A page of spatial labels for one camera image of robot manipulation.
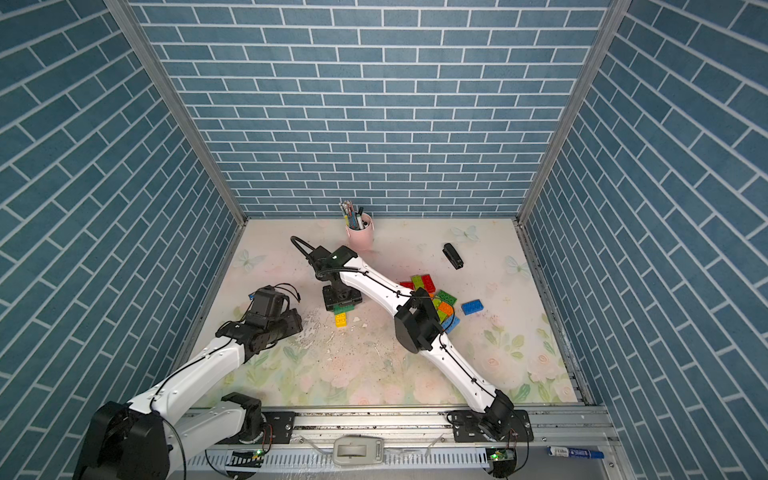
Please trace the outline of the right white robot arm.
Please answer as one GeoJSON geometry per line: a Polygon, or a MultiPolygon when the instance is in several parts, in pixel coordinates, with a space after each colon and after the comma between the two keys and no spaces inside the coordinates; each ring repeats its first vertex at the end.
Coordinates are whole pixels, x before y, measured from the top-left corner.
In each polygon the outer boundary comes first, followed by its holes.
{"type": "Polygon", "coordinates": [[[478,428],[491,441],[509,441],[520,417],[506,393],[485,380],[455,348],[440,323],[429,293],[407,289],[370,267],[355,251],[340,246],[331,252],[313,247],[298,237],[291,242],[323,281],[326,306],[356,302],[366,296],[394,320],[395,337],[407,351],[426,358],[460,392],[477,419],[478,428]]]}

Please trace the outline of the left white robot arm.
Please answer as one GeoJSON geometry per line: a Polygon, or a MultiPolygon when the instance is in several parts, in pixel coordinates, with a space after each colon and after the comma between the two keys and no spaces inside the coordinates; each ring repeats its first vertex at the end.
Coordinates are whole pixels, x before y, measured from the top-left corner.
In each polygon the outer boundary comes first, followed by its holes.
{"type": "Polygon", "coordinates": [[[301,332],[302,319],[291,305],[301,296],[293,285],[267,285],[249,298],[242,317],[221,325],[201,353],[147,391],[96,411],[74,478],[165,479],[222,440],[270,448],[274,429],[257,398],[233,392],[207,414],[188,414],[229,373],[301,332]]]}

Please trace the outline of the yellow lego brick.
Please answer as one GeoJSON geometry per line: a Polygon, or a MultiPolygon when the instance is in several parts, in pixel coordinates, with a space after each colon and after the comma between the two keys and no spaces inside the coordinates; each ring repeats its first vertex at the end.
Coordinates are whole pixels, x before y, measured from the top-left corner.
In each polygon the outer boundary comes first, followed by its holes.
{"type": "Polygon", "coordinates": [[[347,326],[347,314],[345,312],[335,315],[335,324],[337,328],[344,328],[347,326]]]}

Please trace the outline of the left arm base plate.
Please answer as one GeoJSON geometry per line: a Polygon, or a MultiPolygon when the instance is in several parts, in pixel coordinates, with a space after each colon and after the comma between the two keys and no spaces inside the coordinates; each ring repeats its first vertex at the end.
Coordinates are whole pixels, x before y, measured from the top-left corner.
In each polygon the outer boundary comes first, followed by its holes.
{"type": "Polygon", "coordinates": [[[222,445],[271,445],[289,444],[297,414],[293,411],[267,411],[255,422],[255,427],[246,428],[246,437],[240,433],[219,441],[222,445]]]}

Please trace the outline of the dark green lego brick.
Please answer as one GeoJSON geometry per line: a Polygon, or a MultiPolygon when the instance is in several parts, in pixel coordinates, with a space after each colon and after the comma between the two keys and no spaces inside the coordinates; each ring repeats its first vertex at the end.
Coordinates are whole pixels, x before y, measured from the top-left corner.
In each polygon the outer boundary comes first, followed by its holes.
{"type": "Polygon", "coordinates": [[[333,312],[335,315],[339,315],[342,313],[346,313],[349,311],[352,311],[354,309],[353,305],[343,305],[343,306],[335,306],[333,309],[333,312]]]}

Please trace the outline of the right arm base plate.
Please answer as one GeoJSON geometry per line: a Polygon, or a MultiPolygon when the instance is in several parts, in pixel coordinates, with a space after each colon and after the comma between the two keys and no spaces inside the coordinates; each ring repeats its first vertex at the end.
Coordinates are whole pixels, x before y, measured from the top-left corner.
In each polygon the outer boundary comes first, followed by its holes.
{"type": "Polygon", "coordinates": [[[528,412],[515,410],[499,420],[471,410],[453,410],[446,414],[457,443],[473,442],[532,442],[534,433],[528,412]]]}

